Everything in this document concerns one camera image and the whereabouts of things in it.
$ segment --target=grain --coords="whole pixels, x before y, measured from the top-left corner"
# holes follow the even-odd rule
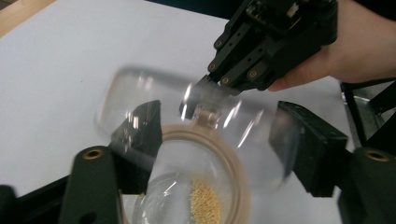
[[[203,179],[192,181],[191,213],[196,224],[220,224],[218,194]]]

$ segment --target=white surface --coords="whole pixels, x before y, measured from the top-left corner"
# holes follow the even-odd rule
[[[93,116],[125,64],[206,74],[225,20],[137,0],[58,0],[0,39],[0,182],[19,195],[67,175],[85,147],[106,145]],[[256,94],[303,105],[350,135],[336,80]],[[335,199],[314,199],[292,176],[253,192],[250,223],[340,223]]]

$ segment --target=brass insert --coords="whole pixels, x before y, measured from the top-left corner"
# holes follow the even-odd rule
[[[373,161],[381,161],[381,162],[389,161],[389,157],[387,155],[384,155],[383,153],[375,150],[367,150],[365,156],[372,159]]]
[[[93,149],[93,150],[90,150],[90,151],[84,153],[82,158],[87,161],[96,160],[99,157],[103,156],[103,154],[105,154],[105,152],[102,149]]]

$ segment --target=white table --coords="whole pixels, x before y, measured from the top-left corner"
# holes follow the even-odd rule
[[[125,64],[198,80],[226,20],[138,0],[58,0],[0,39],[0,182],[21,196],[70,172],[83,148],[107,145],[93,117]],[[282,92],[350,136],[331,78]],[[334,199],[314,199],[293,175],[278,193],[253,193],[250,223],[340,223]]]

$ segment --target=human hand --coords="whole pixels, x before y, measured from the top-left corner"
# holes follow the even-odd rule
[[[357,83],[396,77],[396,22],[351,0],[338,1],[338,37],[275,81],[281,91],[331,76]]]

